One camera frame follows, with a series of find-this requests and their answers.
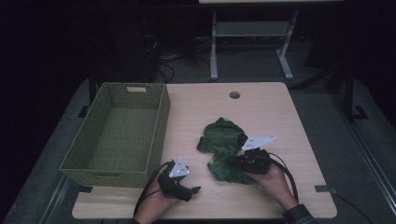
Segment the wooden table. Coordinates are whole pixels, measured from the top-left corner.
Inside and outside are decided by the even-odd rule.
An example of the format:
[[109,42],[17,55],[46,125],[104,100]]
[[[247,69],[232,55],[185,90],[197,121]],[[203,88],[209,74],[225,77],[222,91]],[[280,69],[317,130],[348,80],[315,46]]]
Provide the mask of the wooden table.
[[[220,117],[232,120],[247,135],[275,135],[262,148],[280,156],[294,176],[300,203],[314,217],[335,217],[329,192],[288,89],[283,83],[169,84],[171,109],[163,146],[163,162],[182,157],[191,173],[181,181],[201,186],[188,202],[172,207],[163,218],[278,218],[282,209],[257,184],[216,181],[207,169],[210,153],[196,149],[204,127]],[[229,96],[240,93],[239,99]],[[94,187],[78,195],[75,218],[130,218],[142,189]]]

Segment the person's hand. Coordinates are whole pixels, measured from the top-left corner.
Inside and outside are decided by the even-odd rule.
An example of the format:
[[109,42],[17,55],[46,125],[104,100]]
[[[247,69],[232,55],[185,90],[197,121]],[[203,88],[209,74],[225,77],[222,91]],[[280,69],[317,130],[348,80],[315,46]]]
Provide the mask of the person's hand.
[[276,165],[271,164],[270,169],[265,175],[245,174],[249,175],[263,186],[271,197],[280,204],[283,210],[287,211],[298,205],[298,202],[290,192],[285,174]]
[[154,179],[151,186],[148,188],[146,195],[149,195],[140,204],[134,219],[140,224],[149,224],[160,218],[163,213],[173,205],[179,202],[176,198],[167,198],[163,196],[160,185],[157,182],[158,176]]

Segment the person's right hand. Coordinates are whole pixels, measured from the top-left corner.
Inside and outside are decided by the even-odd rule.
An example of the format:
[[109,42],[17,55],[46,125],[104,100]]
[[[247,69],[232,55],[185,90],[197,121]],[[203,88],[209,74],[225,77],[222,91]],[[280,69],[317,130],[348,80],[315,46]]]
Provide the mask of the person's right hand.
[[283,171],[274,164],[271,164],[270,169],[265,175],[256,175],[246,173],[255,179],[265,190],[273,197],[283,208],[287,211],[298,205],[293,195],[290,192],[286,177]]

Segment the dark background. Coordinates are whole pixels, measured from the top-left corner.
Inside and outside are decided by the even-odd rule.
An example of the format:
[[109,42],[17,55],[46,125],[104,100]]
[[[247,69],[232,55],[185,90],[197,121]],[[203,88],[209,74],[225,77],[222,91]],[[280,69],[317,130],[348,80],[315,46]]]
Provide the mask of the dark background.
[[[98,18],[98,14],[102,15],[92,9],[101,2],[0,2],[0,221],[33,169],[73,93],[92,70],[95,46],[87,37],[86,25],[92,18]],[[353,5],[356,1],[347,2]],[[394,12],[392,1],[382,0],[366,1],[324,15],[307,65],[326,69],[346,58],[355,76],[369,88],[396,127]],[[170,24],[180,21],[178,17],[189,15],[178,13],[173,14],[173,21],[170,19],[167,25],[160,26],[169,28],[160,30],[164,37],[166,31],[173,29]],[[201,27],[210,22],[210,13],[203,15],[199,20],[194,17],[185,20],[196,25],[195,35],[206,32]],[[303,20],[310,22],[309,13],[302,15]],[[95,22],[91,28],[96,34],[95,29],[100,29],[102,23]],[[308,34],[307,27],[296,27],[296,34]],[[170,34],[174,32],[169,32],[164,42],[172,39]]]

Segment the metal stand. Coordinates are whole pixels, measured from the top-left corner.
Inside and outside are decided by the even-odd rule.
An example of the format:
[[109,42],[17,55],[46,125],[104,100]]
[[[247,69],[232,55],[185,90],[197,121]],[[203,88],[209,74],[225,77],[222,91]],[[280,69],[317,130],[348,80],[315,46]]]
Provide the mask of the metal stand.
[[298,10],[293,11],[290,21],[217,21],[216,11],[213,12],[212,21],[212,50],[210,52],[210,78],[219,78],[216,57],[217,36],[285,36],[281,49],[276,50],[286,79],[293,79],[289,64],[285,58],[289,46],[294,24],[297,20]]

